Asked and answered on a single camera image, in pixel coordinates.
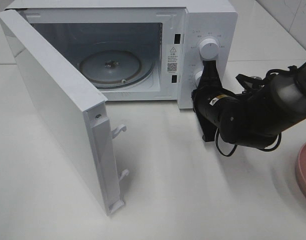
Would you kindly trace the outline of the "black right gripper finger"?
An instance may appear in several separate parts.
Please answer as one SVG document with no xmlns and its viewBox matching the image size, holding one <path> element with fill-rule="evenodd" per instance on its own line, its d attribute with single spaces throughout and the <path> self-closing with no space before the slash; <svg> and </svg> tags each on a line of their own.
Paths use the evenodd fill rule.
<svg viewBox="0 0 306 240">
<path fill-rule="evenodd" d="M 215 60 L 203 61 L 203 72 L 199 80 L 199 87 L 221 88 L 221 80 Z"/>
</svg>

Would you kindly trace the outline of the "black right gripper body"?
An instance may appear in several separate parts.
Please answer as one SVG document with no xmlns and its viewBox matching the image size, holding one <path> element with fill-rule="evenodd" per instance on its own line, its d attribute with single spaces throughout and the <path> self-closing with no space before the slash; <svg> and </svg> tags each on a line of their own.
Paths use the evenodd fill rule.
<svg viewBox="0 0 306 240">
<path fill-rule="evenodd" d="M 200 82 L 192 92 L 193 109 L 201 125 L 233 124 L 233 92 Z"/>
</svg>

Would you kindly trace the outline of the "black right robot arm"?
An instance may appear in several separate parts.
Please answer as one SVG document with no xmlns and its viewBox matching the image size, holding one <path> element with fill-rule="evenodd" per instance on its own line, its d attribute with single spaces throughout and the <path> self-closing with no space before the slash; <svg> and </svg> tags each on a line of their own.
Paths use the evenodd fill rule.
<svg viewBox="0 0 306 240">
<path fill-rule="evenodd" d="M 275 150 L 282 132 L 306 119 L 306 62 L 288 70 L 271 69 L 263 79 L 237 75 L 243 92 L 223 88 L 216 62 L 203 62 L 193 110 L 205 142 Z"/>
</svg>

